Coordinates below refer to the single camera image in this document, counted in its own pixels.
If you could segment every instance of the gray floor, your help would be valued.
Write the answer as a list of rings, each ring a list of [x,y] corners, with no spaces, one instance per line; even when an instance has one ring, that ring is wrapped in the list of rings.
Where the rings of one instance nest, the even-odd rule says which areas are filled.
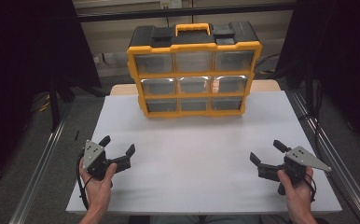
[[[132,80],[129,77],[105,77],[102,78],[102,82],[104,87],[101,90],[109,92],[114,84],[129,83]],[[284,80],[280,79],[279,83],[282,89],[286,90]],[[71,105],[61,138],[52,154],[25,223],[77,223],[80,220],[80,216],[66,213],[65,207],[75,184],[76,156],[84,141],[92,137],[104,99],[90,96],[82,90],[74,90],[74,92],[76,99]],[[61,108],[65,107],[66,104],[61,103]],[[348,128],[346,117],[330,101],[329,96],[324,97],[320,115],[323,129],[360,184],[360,134]],[[313,145],[311,129],[305,120],[300,122]],[[10,221],[48,141],[50,125],[49,109],[44,112],[35,112],[18,147],[3,168],[3,178],[0,179],[0,223]],[[351,201],[351,196],[340,183],[338,176],[335,173],[332,176],[344,192],[346,200]],[[334,224],[358,223],[345,200],[337,190],[335,191],[343,211],[318,217],[323,217]],[[263,216],[263,220],[264,223],[275,223],[270,216]],[[102,223],[115,224],[127,222],[128,217],[109,215],[102,221]]]

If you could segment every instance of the metal frame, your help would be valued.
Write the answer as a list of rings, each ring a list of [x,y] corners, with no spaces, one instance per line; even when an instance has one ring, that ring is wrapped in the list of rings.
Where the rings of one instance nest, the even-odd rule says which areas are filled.
[[[300,7],[316,7],[314,1],[310,2],[294,2],[294,3],[277,3],[277,4],[257,4],[244,5],[236,7],[188,7],[188,8],[172,8],[166,10],[146,10],[119,13],[93,13],[80,14],[77,17],[59,17],[59,18],[40,18],[47,22],[91,22],[91,21],[122,21],[133,19],[147,18],[165,18],[165,17],[181,17],[181,16],[197,16],[212,14],[230,14],[245,12],[265,12],[265,11],[285,11],[293,10]]]
[[[73,1],[75,8],[84,7],[111,7],[121,5],[132,5],[132,4],[143,4],[143,3],[159,3],[159,0],[103,0],[103,1]]]
[[[302,95],[299,92],[292,92],[292,95],[303,115],[308,115],[308,109],[305,106],[306,101],[302,97]],[[308,118],[308,124],[311,127],[312,131],[316,132],[317,120],[315,118]],[[325,134],[325,131],[320,127],[317,131],[317,134],[318,141],[321,144],[324,153],[331,161],[333,169],[337,171],[340,180],[350,193],[355,205],[360,212],[360,186],[358,185],[352,174],[349,172],[343,160],[340,158],[337,150],[329,141],[327,135]]]

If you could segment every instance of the white tabletop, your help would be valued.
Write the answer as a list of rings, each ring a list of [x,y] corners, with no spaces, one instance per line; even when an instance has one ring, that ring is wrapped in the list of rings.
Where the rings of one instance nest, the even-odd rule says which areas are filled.
[[[283,163],[273,145],[312,148],[283,91],[252,92],[242,116],[148,119],[137,96],[107,96],[92,141],[110,135],[108,159],[131,144],[132,168],[113,177],[108,212],[119,215],[267,214],[286,212],[278,182],[257,176],[249,161]],[[312,211],[340,211],[322,171],[314,170],[317,193]],[[75,186],[66,211],[85,207]]]

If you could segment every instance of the yellow plastic frame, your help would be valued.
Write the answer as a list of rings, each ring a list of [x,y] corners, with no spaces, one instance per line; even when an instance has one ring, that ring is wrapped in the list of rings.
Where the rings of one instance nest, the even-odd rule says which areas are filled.
[[[140,54],[161,54],[161,53],[177,53],[177,52],[192,52],[192,51],[211,51],[213,53],[213,58],[215,53],[218,51],[242,51],[242,50],[252,50],[254,52],[253,59],[250,64],[250,69],[247,70],[236,70],[236,71],[214,71],[215,60],[212,60],[211,70],[207,72],[177,72],[176,66],[174,64],[174,55],[173,59],[173,71],[171,73],[159,73],[159,74],[149,74],[143,73],[140,74],[137,70],[136,61],[134,59],[135,55]],[[216,43],[206,43],[206,44],[184,44],[184,45],[171,45],[168,48],[151,48],[150,46],[130,46],[128,48],[128,67],[132,78],[136,83],[137,90],[139,92],[139,106],[145,113],[148,118],[179,118],[183,116],[211,116],[211,117],[221,117],[227,115],[241,115],[245,110],[245,100],[247,95],[250,93],[250,88],[252,81],[254,79],[254,67],[256,64],[256,59],[259,57],[262,50],[262,46],[259,41],[249,41],[249,42],[238,42],[234,45],[216,45]],[[155,94],[155,95],[145,95],[143,92],[143,87],[141,79],[151,79],[151,78],[174,78],[174,85],[177,85],[177,77],[216,77],[216,76],[246,76],[246,86],[244,87],[244,92],[204,92],[204,93],[181,93],[175,92],[174,94]],[[241,108],[239,110],[212,110],[208,104],[207,110],[204,111],[182,111],[180,110],[180,101],[181,98],[209,98],[210,101],[212,97],[230,97],[230,96],[240,96],[242,97]],[[177,102],[177,111],[175,112],[149,112],[145,100],[148,99],[176,99]]]

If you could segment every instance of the human hand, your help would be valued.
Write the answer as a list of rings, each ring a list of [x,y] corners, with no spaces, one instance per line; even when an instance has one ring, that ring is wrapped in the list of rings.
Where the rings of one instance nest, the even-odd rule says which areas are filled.
[[[81,159],[78,167],[80,176],[84,183],[87,183],[86,191],[90,207],[87,214],[80,223],[98,223],[104,213],[107,211],[111,198],[111,179],[116,173],[117,165],[110,164],[107,168],[103,180],[92,178],[92,176],[82,169],[84,159]]]
[[[306,167],[305,178],[311,183],[313,176],[313,169]],[[287,200],[288,215],[291,220],[297,224],[316,223],[311,212],[311,189],[308,185],[301,181],[293,187],[291,180],[284,170],[278,171],[280,182],[285,188],[285,198]]]

